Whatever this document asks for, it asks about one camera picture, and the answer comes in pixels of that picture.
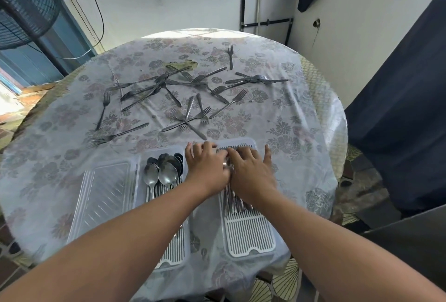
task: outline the round table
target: round table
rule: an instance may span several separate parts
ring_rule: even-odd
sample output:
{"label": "round table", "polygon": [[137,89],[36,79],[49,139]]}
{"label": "round table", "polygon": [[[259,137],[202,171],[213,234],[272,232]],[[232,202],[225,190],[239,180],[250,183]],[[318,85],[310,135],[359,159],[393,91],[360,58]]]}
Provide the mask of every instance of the round table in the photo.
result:
{"label": "round table", "polygon": [[[92,58],[42,98],[5,149],[0,165],[0,203],[11,232],[27,254],[41,262],[65,245],[83,172],[95,162],[200,140],[191,130],[160,132],[174,122],[172,111],[176,109],[164,90],[121,112],[132,102],[121,103],[122,94],[153,81],[113,90],[103,125],[95,132],[103,92],[111,90],[114,81],[160,75],[169,63],[192,66],[189,73],[193,76],[229,67],[229,44],[234,46],[234,70],[210,76],[211,88],[239,78],[234,74],[237,71],[287,78],[289,82],[247,84],[223,92],[227,99],[241,89],[248,90],[248,95],[207,126],[196,127],[217,143],[240,136],[252,137],[259,149],[268,143],[279,189],[307,209],[330,216],[336,179],[341,177],[347,151],[347,125],[342,105],[322,75],[297,52],[256,35],[217,29],[175,30],[131,41]],[[181,80],[181,75],[171,78]],[[201,88],[169,88],[183,110],[187,99],[198,91],[204,106],[213,110],[224,106]],[[96,149],[86,148],[91,137],[144,122],[150,125]],[[152,275],[136,296],[163,299],[230,285],[247,288],[259,270],[288,256],[286,245],[278,242],[274,259],[268,263],[227,258],[216,198],[193,212],[190,226],[192,254],[185,267]]]}

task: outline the forearm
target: forearm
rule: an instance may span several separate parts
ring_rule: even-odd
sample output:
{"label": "forearm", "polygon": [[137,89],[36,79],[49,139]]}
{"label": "forearm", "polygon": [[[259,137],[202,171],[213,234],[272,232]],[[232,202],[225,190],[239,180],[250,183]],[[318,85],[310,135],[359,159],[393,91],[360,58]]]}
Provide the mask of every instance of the forearm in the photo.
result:
{"label": "forearm", "polygon": [[129,301],[187,216],[205,200],[188,182],[76,239],[0,301]]}
{"label": "forearm", "polygon": [[328,301],[444,301],[446,294],[365,238],[277,192],[259,205],[299,266]]}

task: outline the hand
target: hand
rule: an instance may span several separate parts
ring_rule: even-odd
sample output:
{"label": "hand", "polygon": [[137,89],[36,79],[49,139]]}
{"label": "hand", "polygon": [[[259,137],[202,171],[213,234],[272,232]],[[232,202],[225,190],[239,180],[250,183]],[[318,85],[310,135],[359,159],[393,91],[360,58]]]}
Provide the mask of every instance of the hand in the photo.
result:
{"label": "hand", "polygon": [[186,161],[189,167],[186,181],[202,187],[207,198],[222,191],[230,176],[230,171],[223,168],[227,151],[215,153],[212,149],[215,147],[217,145],[209,141],[193,146],[189,142],[186,146]]}
{"label": "hand", "polygon": [[259,208],[262,195],[277,190],[277,182],[271,168],[271,150],[265,145],[265,158],[250,147],[228,148],[235,172],[231,178],[231,189],[247,203]]}

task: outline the left hand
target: left hand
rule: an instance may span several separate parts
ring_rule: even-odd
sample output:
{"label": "left hand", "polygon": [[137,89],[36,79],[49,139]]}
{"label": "left hand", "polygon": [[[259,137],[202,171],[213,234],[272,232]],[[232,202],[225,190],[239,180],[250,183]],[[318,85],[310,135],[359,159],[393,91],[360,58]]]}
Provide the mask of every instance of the left hand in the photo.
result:
{"label": "left hand", "polygon": [[223,167],[227,151],[215,153],[212,149],[215,147],[217,145],[209,141],[193,146],[189,142],[186,146],[186,161],[189,167],[186,181],[203,188],[207,197],[222,191],[230,177],[230,171]]}

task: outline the cutlery tray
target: cutlery tray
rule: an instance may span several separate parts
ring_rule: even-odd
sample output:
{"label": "cutlery tray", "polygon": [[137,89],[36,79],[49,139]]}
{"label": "cutlery tray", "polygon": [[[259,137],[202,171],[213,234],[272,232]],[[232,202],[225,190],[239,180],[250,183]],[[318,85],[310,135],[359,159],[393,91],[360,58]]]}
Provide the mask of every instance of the cutlery tray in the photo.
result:
{"label": "cutlery tray", "polygon": [[[181,175],[178,183],[181,183],[187,175],[187,163],[184,156],[184,147],[174,145],[169,147],[149,149],[141,154],[141,160],[138,165],[138,185],[136,186],[133,195],[133,206],[136,208],[146,201],[147,185],[143,180],[144,167],[146,166],[147,159],[149,157],[154,157],[158,159],[159,155],[167,153],[169,155],[174,155],[175,153],[180,153],[183,156],[183,174]],[[165,270],[175,269],[178,266],[185,264],[185,262],[190,257],[190,227],[189,218],[187,218],[180,230],[172,238],[164,252],[161,260],[156,265],[154,271],[161,272]]]}
{"label": "cutlery tray", "polygon": [[139,163],[139,156],[133,156],[86,170],[67,243],[131,209]]}
{"label": "cutlery tray", "polygon": [[[216,152],[232,147],[250,146],[257,149],[256,142],[251,138],[229,139],[218,141]],[[247,258],[262,256],[276,248],[273,227],[266,217],[257,210],[245,209],[242,213],[228,214],[224,211],[224,192],[219,194],[220,217],[223,226],[223,240],[225,251],[233,258],[246,260]]]}

